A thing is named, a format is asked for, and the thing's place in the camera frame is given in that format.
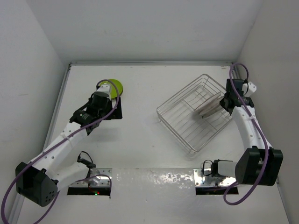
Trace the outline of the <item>lime green plate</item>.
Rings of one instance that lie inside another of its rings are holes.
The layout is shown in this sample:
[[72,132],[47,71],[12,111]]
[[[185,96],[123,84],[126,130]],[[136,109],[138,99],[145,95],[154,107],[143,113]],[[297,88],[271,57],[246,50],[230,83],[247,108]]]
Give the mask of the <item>lime green plate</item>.
[[110,86],[111,99],[116,99],[117,95],[121,96],[123,93],[123,85],[119,80],[109,79],[109,81],[101,81],[96,84],[96,89],[99,89],[101,85]]

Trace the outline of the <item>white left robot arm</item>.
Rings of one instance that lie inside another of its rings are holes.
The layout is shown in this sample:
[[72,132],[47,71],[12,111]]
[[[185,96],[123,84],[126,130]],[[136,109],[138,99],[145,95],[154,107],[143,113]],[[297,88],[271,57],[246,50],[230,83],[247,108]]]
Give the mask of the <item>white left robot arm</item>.
[[53,201],[58,192],[76,181],[85,179],[96,165],[83,158],[69,167],[59,165],[103,120],[121,119],[121,98],[115,104],[106,92],[95,91],[88,102],[76,110],[59,136],[28,164],[21,162],[15,169],[17,193],[41,207]]

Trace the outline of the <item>white plate with red rim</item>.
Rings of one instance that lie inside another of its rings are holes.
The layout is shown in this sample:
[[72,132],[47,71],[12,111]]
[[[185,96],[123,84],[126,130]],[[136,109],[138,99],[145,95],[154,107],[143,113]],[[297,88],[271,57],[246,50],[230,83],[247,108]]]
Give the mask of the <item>white plate with red rim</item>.
[[218,111],[220,106],[220,100],[222,99],[221,93],[218,92],[208,98],[197,108],[197,113],[201,118],[207,118]]

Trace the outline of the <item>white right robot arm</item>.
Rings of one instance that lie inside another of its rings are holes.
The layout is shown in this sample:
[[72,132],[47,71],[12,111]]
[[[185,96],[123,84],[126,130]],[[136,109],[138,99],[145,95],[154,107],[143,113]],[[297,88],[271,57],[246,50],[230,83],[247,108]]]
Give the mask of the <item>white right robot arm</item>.
[[260,125],[255,117],[253,101],[244,96],[241,79],[227,79],[226,93],[220,106],[232,116],[236,123],[245,151],[238,162],[214,160],[211,165],[211,177],[233,177],[238,184],[253,185],[259,179],[259,185],[272,186],[276,182],[283,153],[274,149],[261,135]]

